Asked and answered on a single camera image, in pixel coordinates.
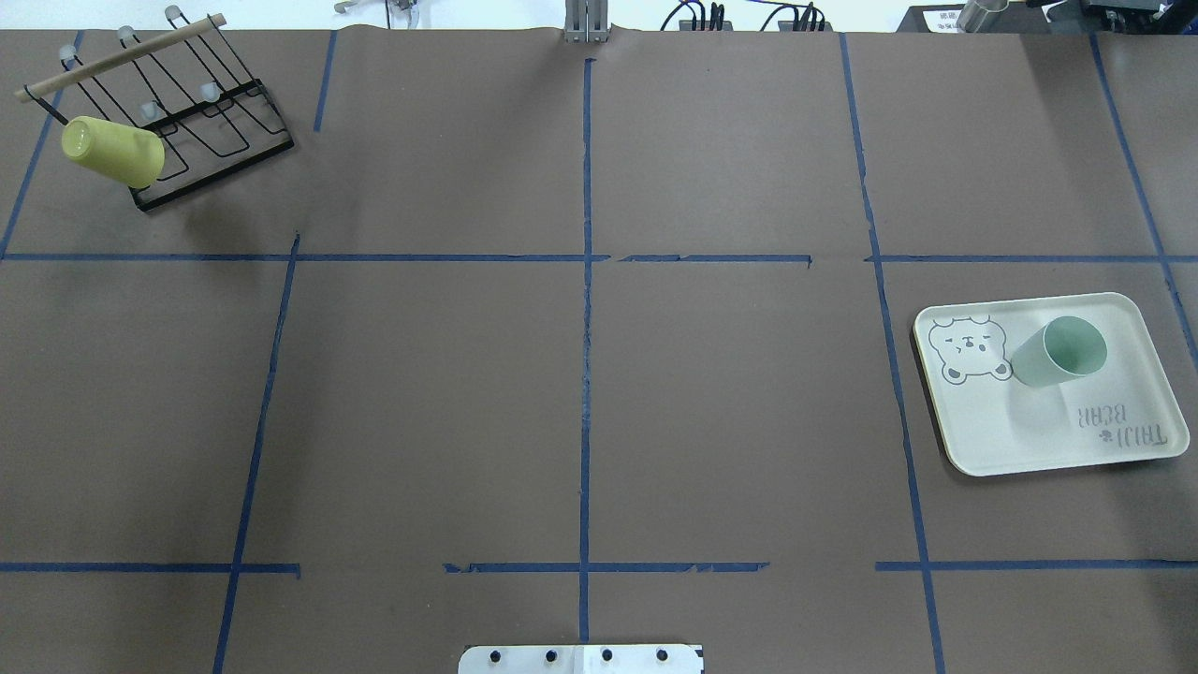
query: white rubber tip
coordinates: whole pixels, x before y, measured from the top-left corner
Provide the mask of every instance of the white rubber tip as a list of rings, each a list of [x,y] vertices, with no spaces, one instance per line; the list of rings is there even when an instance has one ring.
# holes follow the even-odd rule
[[[153,101],[150,101],[149,103],[141,103],[141,119],[146,121],[153,121],[158,119],[159,111],[161,109],[158,108],[158,103]]]
[[[217,86],[217,83],[214,81],[201,84],[200,96],[202,96],[208,103],[216,103],[220,99],[220,87]]]

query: gray tabletop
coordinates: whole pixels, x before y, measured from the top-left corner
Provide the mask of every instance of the gray tabletop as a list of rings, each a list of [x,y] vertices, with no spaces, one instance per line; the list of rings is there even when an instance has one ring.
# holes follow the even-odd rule
[[[0,109],[0,670],[1194,670],[1194,453],[967,478],[909,334],[1119,291],[1194,427],[1198,42],[230,40],[296,147],[150,213]]]

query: light green cup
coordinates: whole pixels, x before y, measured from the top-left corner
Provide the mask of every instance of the light green cup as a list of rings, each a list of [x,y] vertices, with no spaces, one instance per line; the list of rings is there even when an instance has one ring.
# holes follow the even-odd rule
[[[1076,315],[1054,317],[1011,357],[1011,372],[1028,387],[1051,387],[1102,370],[1107,341],[1089,321]]]

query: metal bracket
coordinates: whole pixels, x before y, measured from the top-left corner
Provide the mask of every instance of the metal bracket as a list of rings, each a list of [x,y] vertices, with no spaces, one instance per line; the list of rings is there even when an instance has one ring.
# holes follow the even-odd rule
[[[567,42],[607,42],[607,0],[565,0]]]
[[[474,646],[461,654],[458,674],[703,674],[703,646]]]

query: white label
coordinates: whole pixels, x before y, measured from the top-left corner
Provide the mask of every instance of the white label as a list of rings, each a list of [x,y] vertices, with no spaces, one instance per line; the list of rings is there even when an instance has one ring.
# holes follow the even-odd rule
[[[932,32],[961,32],[957,30],[957,17],[961,10],[934,10],[924,12],[924,23]]]

